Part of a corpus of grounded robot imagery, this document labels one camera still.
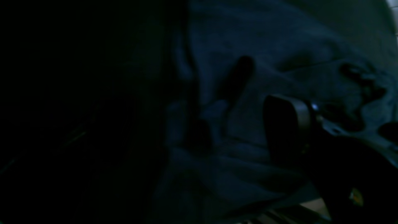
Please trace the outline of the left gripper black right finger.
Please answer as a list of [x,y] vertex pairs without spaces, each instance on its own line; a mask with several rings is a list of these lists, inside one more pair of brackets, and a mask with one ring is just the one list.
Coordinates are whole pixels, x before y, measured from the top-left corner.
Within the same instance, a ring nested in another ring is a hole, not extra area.
[[360,139],[324,119],[316,104],[282,95],[263,102],[271,161],[300,169],[333,224],[397,223],[397,123]]

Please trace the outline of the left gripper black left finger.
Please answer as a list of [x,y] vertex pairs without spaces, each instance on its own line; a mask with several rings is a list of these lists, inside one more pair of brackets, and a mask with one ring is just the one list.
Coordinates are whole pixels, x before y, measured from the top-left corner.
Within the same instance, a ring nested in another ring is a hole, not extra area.
[[166,0],[1,1],[1,223],[145,223]]

